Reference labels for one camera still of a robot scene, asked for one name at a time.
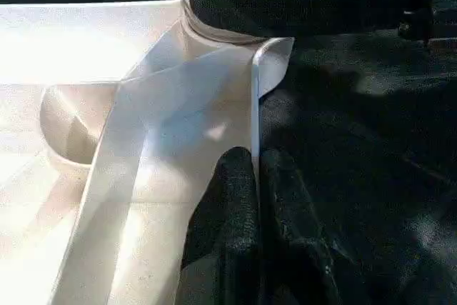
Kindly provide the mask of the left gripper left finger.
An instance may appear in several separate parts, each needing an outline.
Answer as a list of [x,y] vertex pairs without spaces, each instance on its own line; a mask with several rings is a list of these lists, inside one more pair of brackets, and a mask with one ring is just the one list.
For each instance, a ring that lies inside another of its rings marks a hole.
[[257,304],[260,228],[251,153],[233,147],[189,219],[178,304]]

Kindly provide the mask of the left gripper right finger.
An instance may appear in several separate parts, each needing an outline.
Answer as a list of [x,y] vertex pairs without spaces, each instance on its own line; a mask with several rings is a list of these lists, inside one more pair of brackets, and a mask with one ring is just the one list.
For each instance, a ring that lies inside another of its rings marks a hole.
[[359,265],[330,240],[293,158],[266,150],[259,172],[273,303],[370,304]]

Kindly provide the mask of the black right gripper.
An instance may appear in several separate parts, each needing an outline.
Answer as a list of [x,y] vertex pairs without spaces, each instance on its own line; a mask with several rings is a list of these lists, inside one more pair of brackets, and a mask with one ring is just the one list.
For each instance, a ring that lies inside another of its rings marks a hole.
[[421,42],[433,52],[456,51],[456,0],[431,0],[425,9],[406,11],[398,36]]

